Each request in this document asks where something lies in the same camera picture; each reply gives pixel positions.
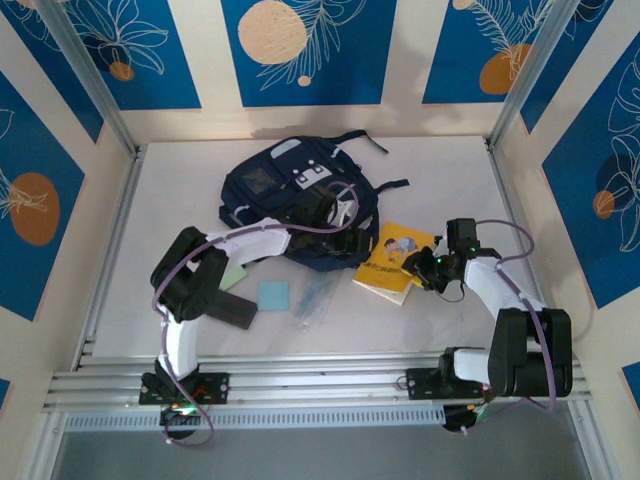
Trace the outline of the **clear bag of pens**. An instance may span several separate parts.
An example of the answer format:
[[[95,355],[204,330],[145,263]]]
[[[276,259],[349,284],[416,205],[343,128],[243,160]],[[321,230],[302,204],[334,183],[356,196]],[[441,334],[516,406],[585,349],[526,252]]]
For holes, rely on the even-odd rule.
[[[291,310],[293,323],[300,330],[318,327],[333,300],[341,274],[309,271],[305,274]]]

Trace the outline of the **blue sticky note pad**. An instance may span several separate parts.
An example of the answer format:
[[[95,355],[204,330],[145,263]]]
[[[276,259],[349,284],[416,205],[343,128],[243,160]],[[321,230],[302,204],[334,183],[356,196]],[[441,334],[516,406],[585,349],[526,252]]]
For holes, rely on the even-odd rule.
[[[258,287],[258,310],[281,312],[289,309],[289,283],[265,281]]]

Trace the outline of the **yellow orange book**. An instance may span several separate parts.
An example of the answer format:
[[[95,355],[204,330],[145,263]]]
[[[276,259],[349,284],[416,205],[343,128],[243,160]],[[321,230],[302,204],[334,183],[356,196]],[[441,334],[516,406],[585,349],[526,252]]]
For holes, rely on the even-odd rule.
[[[411,277],[402,271],[404,261],[424,247],[434,245],[431,233],[386,222],[368,260],[357,269],[353,282],[401,306],[411,288]]]

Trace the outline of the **aluminium side rail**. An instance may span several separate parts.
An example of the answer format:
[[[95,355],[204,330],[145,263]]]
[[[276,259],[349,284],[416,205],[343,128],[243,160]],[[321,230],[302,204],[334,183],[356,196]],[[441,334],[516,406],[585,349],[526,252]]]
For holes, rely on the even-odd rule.
[[[489,153],[489,157],[494,170],[496,182],[503,197],[503,204],[505,206],[507,219],[486,220],[484,222],[497,223],[509,227],[514,231],[514,238],[516,239],[518,246],[516,254],[507,255],[502,259],[499,259],[493,265],[493,271],[489,277],[491,278],[492,285],[499,290],[500,293],[495,294],[495,297],[497,298],[495,301],[496,307],[490,307],[490,310],[495,316],[498,315],[498,311],[500,309],[509,308],[522,310],[526,314],[534,312],[535,315],[531,318],[531,321],[533,322],[533,338],[540,345],[541,352],[550,360],[553,360],[554,345],[552,324],[550,321],[547,321],[546,323],[543,322],[542,314],[547,308],[547,305],[543,302],[543,297],[541,296],[540,289],[535,282],[533,270],[528,260],[528,257],[534,251],[535,243],[531,234],[517,222],[518,218],[516,216],[515,209],[516,202],[509,193],[506,176],[502,172],[495,155],[493,153]],[[516,262],[518,265],[522,264],[524,266],[525,273],[528,278],[527,285],[533,288],[532,292],[526,290],[511,278],[509,272],[504,268],[504,266],[510,262]]]
[[[133,199],[139,183],[147,148],[147,144],[136,147],[136,154],[133,157],[131,166],[127,171],[127,175],[125,176],[125,183],[118,197],[115,216],[111,222],[109,240],[100,264],[99,273],[92,290],[90,301],[85,311],[84,322],[78,335],[74,354],[70,363],[69,369],[71,371],[76,371],[79,368],[85,344],[97,331],[98,323],[108,296],[111,279],[118,259]]]

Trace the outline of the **black pencil case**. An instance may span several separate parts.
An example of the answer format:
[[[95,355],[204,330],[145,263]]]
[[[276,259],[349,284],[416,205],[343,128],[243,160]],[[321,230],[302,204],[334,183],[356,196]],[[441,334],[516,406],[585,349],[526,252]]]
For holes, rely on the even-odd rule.
[[[213,319],[241,330],[248,330],[256,316],[258,305],[226,291],[218,290],[205,312]]]

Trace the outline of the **aluminium cross rail frame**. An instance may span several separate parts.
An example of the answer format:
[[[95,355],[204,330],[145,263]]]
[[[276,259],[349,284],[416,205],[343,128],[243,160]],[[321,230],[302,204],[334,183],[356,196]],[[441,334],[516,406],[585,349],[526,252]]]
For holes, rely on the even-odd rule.
[[[200,370],[228,373],[229,408],[406,404],[398,385],[409,368],[431,368],[437,352],[205,356]],[[141,376],[152,356],[85,356],[74,371],[53,374],[46,412],[139,410]]]

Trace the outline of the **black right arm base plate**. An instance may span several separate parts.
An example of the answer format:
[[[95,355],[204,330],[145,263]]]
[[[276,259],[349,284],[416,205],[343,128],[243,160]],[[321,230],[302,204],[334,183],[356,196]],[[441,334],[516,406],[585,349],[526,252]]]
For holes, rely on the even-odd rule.
[[[439,368],[410,368],[405,373],[410,400],[485,399],[480,382],[461,380]]]

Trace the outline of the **black base controller box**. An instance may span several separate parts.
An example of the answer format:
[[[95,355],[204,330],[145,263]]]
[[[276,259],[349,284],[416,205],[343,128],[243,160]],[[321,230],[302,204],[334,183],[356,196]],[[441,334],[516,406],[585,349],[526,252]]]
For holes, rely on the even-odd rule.
[[[485,403],[468,405],[445,405],[443,427],[453,433],[464,433],[480,424],[479,417],[486,408]]]
[[[161,411],[159,425],[169,441],[179,441],[193,435],[200,421],[200,415],[192,407],[168,407]]]

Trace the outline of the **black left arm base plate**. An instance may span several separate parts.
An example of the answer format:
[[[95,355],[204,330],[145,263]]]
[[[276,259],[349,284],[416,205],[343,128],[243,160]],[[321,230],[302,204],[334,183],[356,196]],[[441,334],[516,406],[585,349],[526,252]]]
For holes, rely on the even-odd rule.
[[[227,373],[196,372],[181,380],[180,384],[198,404],[224,405],[227,403],[229,380]],[[182,405],[187,402],[187,398],[168,376],[143,374],[139,405]]]

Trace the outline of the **aluminium corner post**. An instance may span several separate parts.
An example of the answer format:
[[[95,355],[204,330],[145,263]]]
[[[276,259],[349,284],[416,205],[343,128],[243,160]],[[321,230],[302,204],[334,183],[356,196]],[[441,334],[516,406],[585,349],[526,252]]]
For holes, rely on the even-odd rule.
[[[535,86],[580,0],[554,0],[529,54],[506,96],[500,114],[486,138],[487,150],[494,153]]]
[[[33,0],[37,12],[54,38],[103,120],[111,127],[120,146],[135,159],[138,146],[120,109],[84,43],[57,0]]]

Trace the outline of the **green sticky note pad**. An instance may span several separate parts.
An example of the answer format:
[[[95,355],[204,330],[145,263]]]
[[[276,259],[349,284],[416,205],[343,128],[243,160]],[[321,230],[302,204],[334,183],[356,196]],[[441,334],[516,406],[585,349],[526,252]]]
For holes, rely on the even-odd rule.
[[[221,278],[219,289],[222,291],[228,291],[230,288],[237,285],[246,277],[247,271],[243,266],[237,266],[232,269],[226,270]]]

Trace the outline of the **navy blue backpack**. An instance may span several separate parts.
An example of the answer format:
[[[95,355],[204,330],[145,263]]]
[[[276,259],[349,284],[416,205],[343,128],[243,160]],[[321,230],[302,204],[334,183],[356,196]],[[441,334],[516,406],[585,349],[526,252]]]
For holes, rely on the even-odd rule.
[[[341,200],[354,200],[357,213],[348,224],[376,227],[375,246],[379,241],[379,195],[391,188],[409,185],[406,179],[389,181],[373,187],[361,166],[343,150],[341,144],[364,137],[364,130],[354,130],[338,137],[293,136],[253,155],[227,174],[221,191],[219,218],[230,228],[251,225],[265,217],[283,224],[291,220],[294,208],[307,192],[334,192]],[[287,257],[318,272],[356,268],[344,257]]]

